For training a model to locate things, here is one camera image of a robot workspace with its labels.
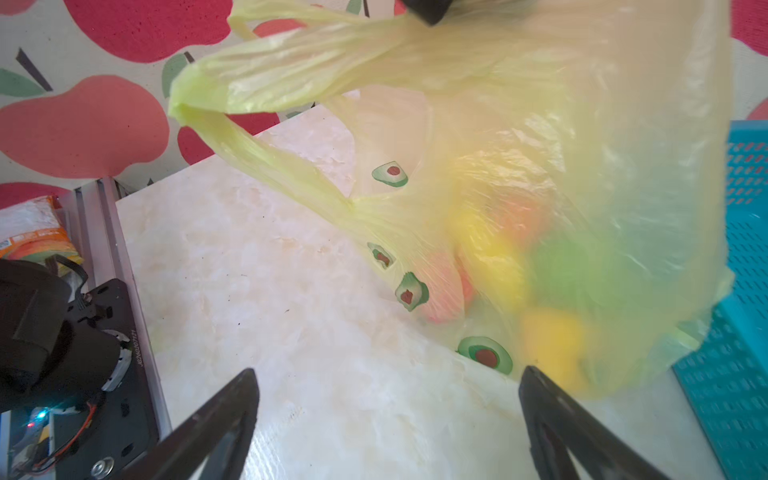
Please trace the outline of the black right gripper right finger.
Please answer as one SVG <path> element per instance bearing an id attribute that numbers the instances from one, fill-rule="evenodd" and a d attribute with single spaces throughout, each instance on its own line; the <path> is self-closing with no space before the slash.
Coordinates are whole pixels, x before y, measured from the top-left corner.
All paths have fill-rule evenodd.
<path id="1" fill-rule="evenodd" d="M 538 368 L 525 368 L 519 399 L 530 454 L 541 479 L 577 479 L 574 460 L 593 479 L 667 477 Z"/>

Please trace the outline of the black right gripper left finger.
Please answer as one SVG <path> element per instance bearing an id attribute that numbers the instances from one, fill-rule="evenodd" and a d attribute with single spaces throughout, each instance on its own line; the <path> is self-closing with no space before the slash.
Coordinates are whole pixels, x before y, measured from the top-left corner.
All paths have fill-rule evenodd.
<path id="1" fill-rule="evenodd" d="M 204 405 L 119 472 L 118 479 L 238 479 L 258 414 L 255 371 L 242 370 Z"/>

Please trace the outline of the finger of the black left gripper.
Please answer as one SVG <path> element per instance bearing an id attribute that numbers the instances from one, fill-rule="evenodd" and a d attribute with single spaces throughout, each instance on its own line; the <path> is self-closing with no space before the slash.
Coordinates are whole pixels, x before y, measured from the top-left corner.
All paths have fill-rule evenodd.
<path id="1" fill-rule="evenodd" d="M 454 3 L 453 0 L 402 0 L 409 13 L 418 16 L 426 24 L 434 26 L 443 20 Z"/>

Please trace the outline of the green toy fruit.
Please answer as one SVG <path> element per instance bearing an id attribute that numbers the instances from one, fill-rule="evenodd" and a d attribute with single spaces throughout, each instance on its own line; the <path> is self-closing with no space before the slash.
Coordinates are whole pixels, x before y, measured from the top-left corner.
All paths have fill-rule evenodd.
<path id="1" fill-rule="evenodd" d="M 564 310 L 606 306 L 607 252 L 599 243 L 562 235 L 542 241 L 531 256 L 536 300 Z"/>

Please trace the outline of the yellow plastic avocado-print bag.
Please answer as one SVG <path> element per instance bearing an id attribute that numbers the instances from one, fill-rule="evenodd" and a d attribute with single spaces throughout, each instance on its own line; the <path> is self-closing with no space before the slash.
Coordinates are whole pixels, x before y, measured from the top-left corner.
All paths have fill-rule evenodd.
<path id="1" fill-rule="evenodd" d="M 611 268 L 606 306 L 554 308 L 587 330 L 575 396 L 647 381 L 703 343 L 734 281 L 726 2 L 454 1 L 431 26 L 237 1 L 228 22 L 240 42 L 181 71 L 170 115 L 345 232 L 434 338 L 519 378 L 520 317 L 554 308 L 535 298 L 532 252 L 562 235 L 602 245 Z M 551 209 L 517 246 L 528 304 L 500 312 L 474 288 L 462 320 L 428 321 L 416 267 L 442 250 L 461 261 L 462 205 L 500 231 L 506 195 Z"/>

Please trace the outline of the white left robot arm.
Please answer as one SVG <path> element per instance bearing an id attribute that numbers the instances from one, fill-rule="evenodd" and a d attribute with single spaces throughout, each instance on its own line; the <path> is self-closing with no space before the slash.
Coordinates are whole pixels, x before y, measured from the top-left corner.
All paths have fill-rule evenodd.
<path id="1" fill-rule="evenodd" d="M 56 370 L 70 377 L 64 362 L 74 330 L 63 318 L 60 276 L 67 267 L 53 261 L 80 257 L 54 218 L 55 198 L 64 181 L 119 176 L 135 168 L 148 179 L 208 158 L 211 148 L 188 127 L 170 122 L 165 110 L 171 85 L 192 62 L 195 46 L 221 46 L 230 36 L 228 1 L 65 1 L 43 31 L 78 28 L 59 59 L 43 62 L 34 49 L 20 51 L 19 68 L 1 73 L 1 204 L 22 210 L 1 224 L 3 237 L 42 230 L 19 245 L 3 244 L 9 259 L 27 260 L 46 273 L 41 290 L 1 286 L 1 400 L 14 406 Z M 155 318 L 166 333 L 155 337 L 155 353 L 172 366 L 190 369 L 199 383 L 226 345 L 218 306 L 248 305 L 238 325 L 255 321 L 276 298 L 270 279 L 277 260 L 249 262 L 243 241 L 222 225 L 228 204 L 198 191 L 180 205 L 182 220 L 156 237 L 155 281 L 147 300 L 158 304 Z"/>

